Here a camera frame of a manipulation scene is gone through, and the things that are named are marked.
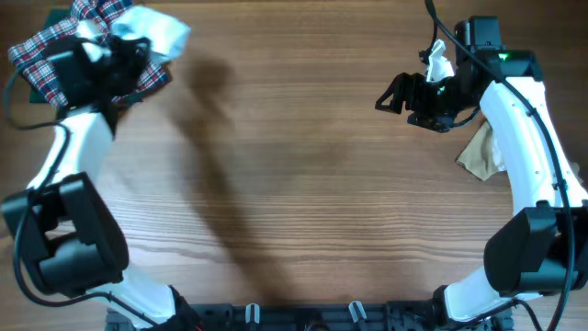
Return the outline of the light blue striped cloth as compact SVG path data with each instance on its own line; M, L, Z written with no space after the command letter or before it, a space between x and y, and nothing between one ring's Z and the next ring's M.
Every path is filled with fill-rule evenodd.
M74 35L82 39L82 47L91 63L113 58L114 38L118 37L123 41L146 38L150 42L147 58L155 64L163 64L182 55L191 27L149 7L133 6L113 21L110 33L110 42L102 43L103 33L97 23L87 19L77 24Z

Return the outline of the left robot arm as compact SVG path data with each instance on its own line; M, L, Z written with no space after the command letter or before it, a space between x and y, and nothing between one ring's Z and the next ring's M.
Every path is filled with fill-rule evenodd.
M201 317L174 287L132 266L125 236L94 185L118 124L112 100L133 91L151 47L145 37L69 36L45 49L67 103L51 121L55 136L42 169L1 212L15 242L17 286L31 302L61 308L95 300L137 329L200 330Z

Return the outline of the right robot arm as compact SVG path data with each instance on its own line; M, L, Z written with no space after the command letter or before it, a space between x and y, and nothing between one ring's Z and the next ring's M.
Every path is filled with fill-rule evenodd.
M512 219L487 242L480 268L437 290L434 325L471 325L545 296L558 297L561 317L587 281L587 193L550 122L533 52L481 49L456 70L432 60L426 74L398 74L375 107L407 111L412 125L436 132L475 108L491 125L510 181Z

